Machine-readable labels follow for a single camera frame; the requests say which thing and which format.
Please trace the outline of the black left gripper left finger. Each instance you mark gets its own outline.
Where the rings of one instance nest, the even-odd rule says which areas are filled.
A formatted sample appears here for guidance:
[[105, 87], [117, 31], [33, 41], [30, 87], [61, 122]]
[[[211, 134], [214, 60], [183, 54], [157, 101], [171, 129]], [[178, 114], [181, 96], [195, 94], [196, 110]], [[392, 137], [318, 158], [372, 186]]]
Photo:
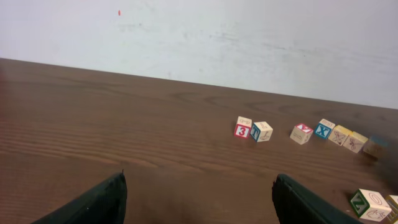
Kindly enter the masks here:
[[126, 179], [119, 172], [33, 224], [123, 224], [126, 201]]

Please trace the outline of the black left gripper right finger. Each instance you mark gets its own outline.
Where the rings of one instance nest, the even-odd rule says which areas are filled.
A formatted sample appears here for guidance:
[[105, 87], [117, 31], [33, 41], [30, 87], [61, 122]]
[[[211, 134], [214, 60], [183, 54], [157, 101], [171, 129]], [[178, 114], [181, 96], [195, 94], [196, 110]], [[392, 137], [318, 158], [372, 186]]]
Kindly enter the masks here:
[[361, 224], [286, 174], [273, 182], [272, 201], [281, 224]]

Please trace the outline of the green letter Z block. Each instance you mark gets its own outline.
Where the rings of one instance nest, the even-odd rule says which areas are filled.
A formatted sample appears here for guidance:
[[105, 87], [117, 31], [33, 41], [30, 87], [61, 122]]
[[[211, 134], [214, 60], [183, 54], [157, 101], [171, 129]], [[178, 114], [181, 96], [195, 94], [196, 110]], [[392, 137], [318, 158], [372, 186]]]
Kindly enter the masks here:
[[358, 218], [374, 222], [383, 221], [392, 212], [383, 196], [372, 190], [358, 189], [349, 199], [349, 204]]

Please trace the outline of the red picture wooden block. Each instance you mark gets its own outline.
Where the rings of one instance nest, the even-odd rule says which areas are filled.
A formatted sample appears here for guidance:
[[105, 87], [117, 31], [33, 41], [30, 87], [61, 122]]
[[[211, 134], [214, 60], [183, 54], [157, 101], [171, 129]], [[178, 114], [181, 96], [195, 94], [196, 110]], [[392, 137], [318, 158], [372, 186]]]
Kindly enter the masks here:
[[391, 212], [387, 216], [389, 223], [398, 224], [398, 196], [388, 195], [385, 200], [391, 208]]

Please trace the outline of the red letter A block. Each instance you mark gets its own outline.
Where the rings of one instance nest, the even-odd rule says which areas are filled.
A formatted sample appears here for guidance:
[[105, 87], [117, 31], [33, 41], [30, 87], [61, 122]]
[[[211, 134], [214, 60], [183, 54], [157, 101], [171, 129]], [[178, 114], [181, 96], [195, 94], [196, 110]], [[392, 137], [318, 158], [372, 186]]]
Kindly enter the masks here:
[[302, 145], [308, 142], [311, 135], [313, 134], [313, 129], [306, 124], [300, 123], [294, 126], [290, 138], [296, 143]]

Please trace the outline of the blue letter T block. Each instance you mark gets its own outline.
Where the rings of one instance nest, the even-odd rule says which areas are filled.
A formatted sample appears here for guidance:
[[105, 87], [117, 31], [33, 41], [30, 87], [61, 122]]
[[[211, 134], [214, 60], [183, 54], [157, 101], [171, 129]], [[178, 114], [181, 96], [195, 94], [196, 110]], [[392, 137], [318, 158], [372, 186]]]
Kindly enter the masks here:
[[265, 121], [252, 124], [250, 135], [256, 142], [269, 141], [273, 128]]

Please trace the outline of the blue letter X block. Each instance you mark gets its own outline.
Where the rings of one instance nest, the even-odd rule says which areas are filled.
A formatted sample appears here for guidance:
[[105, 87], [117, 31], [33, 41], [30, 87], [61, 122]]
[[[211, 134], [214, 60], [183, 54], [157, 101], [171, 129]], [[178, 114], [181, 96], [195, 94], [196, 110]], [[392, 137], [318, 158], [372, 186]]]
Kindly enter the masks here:
[[335, 126], [335, 123], [327, 119], [322, 119], [314, 129], [314, 134], [322, 139], [328, 139]]

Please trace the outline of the yellow topped wooden block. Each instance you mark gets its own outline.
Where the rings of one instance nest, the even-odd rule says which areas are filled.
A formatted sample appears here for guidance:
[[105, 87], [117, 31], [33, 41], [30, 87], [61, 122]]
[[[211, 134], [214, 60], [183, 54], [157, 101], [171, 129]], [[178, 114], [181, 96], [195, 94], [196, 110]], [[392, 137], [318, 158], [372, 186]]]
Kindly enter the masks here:
[[351, 130], [349, 130], [341, 125], [337, 125], [333, 128], [328, 139], [331, 140], [332, 142], [336, 143], [337, 145], [342, 146], [343, 143], [346, 141], [346, 139], [348, 138], [348, 136], [351, 133], [352, 133]]

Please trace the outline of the red number 3 block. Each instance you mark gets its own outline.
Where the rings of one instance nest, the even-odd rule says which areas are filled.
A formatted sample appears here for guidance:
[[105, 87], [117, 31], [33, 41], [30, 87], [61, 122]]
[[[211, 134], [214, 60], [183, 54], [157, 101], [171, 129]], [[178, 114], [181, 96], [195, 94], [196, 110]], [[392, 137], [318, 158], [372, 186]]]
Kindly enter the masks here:
[[239, 116], [234, 129], [234, 135], [247, 139], [251, 132], [252, 119]]

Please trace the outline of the blue topped wooden block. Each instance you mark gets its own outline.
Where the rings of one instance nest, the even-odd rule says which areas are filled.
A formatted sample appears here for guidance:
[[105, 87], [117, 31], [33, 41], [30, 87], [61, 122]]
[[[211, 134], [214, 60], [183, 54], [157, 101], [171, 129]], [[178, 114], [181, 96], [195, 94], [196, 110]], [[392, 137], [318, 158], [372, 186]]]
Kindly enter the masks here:
[[380, 138], [379, 136], [371, 136], [365, 143], [363, 151], [370, 156], [379, 159], [385, 153], [388, 145], [389, 144], [385, 139]]

